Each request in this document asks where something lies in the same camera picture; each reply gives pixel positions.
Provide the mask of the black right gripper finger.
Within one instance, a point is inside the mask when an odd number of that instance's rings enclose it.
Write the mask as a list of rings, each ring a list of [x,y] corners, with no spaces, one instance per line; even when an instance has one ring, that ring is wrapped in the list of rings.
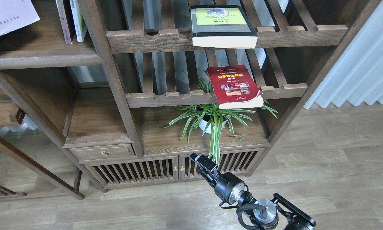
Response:
[[[218,175],[218,166],[212,160],[210,160],[205,155],[197,155],[192,153],[190,159],[193,160],[200,168],[198,171],[200,176],[217,176]]]

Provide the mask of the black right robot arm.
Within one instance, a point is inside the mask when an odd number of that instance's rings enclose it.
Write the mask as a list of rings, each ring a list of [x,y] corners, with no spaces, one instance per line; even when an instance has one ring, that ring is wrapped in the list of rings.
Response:
[[[220,173],[216,163],[205,155],[191,154],[199,167],[199,174],[221,198],[219,206],[228,203],[236,209],[238,221],[247,230],[273,230],[279,222],[279,213],[287,218],[286,230],[313,230],[316,222],[305,212],[275,193],[273,199],[255,199],[248,186],[231,172]]]

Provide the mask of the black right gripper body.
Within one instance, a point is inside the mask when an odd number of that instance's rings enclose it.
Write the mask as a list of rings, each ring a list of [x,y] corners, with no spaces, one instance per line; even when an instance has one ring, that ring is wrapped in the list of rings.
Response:
[[[217,169],[212,171],[200,169],[198,173],[206,179],[214,188],[215,194],[222,199],[219,205],[224,203],[232,205],[235,202],[237,205],[246,204],[245,183],[231,172],[220,173]]]

